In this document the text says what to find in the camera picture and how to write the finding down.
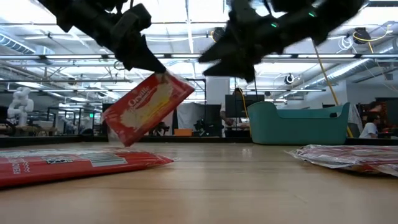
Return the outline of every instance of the red snack package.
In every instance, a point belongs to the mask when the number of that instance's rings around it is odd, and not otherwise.
[[[125,146],[131,146],[162,121],[194,91],[186,80],[152,74],[103,114],[108,126]]]
[[[317,146],[288,152],[296,159],[331,169],[398,177],[398,146]]]
[[[173,162],[124,148],[0,151],[0,187],[142,170]]]

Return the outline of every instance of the wooden surface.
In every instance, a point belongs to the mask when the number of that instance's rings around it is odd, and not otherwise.
[[[398,179],[313,166],[284,152],[294,147],[136,147],[179,160],[151,170],[0,191],[0,223],[397,223]]]

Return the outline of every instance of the teal bin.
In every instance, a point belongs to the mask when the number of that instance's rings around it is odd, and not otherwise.
[[[316,110],[277,110],[271,102],[248,107],[253,142],[268,145],[342,145],[348,112],[349,103]]]

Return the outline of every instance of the robotic arm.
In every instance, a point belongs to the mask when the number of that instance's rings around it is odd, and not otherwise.
[[[280,18],[260,16],[250,0],[232,0],[225,32],[216,44],[199,58],[208,63],[220,60],[204,72],[209,76],[228,76],[254,80],[254,65],[268,54],[281,54],[284,48],[307,37],[318,45],[328,33],[351,19],[366,0],[263,0],[271,12],[286,12]],[[166,68],[148,49],[140,32],[151,25],[151,16],[142,4],[122,13],[127,0],[39,0],[57,17],[57,24],[68,32],[72,26],[114,52],[125,69],[133,67],[164,73]]]
[[[148,49],[140,32],[148,28],[151,16],[142,4],[122,13],[127,0],[39,0],[68,32],[73,26],[89,35],[100,46],[110,49],[124,68],[133,67],[164,73],[166,68]]]
[[[30,89],[26,87],[19,87],[17,91],[13,94],[13,99],[8,107],[8,117],[13,118],[16,114],[19,115],[19,126],[25,126],[27,122],[27,112],[32,112],[34,107],[34,102],[29,99]]]

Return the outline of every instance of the computer monitor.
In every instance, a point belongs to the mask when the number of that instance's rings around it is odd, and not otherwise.
[[[388,122],[398,125],[398,100],[386,101],[386,111]]]
[[[245,95],[246,108],[253,103],[265,100],[264,95]],[[225,95],[225,114],[227,118],[245,118],[246,113],[241,95]]]

